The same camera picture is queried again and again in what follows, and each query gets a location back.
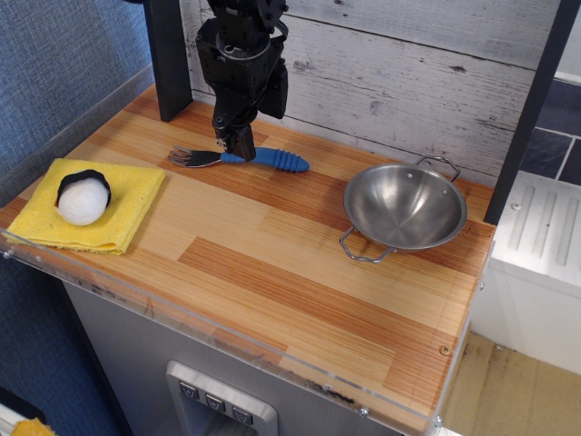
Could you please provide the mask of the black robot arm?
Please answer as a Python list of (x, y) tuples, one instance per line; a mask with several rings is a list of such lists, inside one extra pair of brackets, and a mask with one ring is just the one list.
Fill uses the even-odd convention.
[(205, 83), (215, 96), (217, 144), (249, 162), (256, 158), (251, 123), (262, 113), (281, 119), (288, 98), (282, 57), (288, 27), (284, 1), (211, 1), (214, 17), (196, 35)]

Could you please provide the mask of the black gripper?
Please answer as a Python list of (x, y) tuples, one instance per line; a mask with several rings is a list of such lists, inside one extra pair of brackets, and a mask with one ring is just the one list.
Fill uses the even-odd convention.
[(251, 123), (258, 112), (281, 119), (286, 111), (288, 72), (281, 57), (287, 26), (271, 38), (254, 27), (237, 27), (234, 39), (223, 35), (217, 18), (206, 21), (196, 35), (205, 82), (215, 95), (212, 126), (217, 144), (244, 161), (256, 157)]

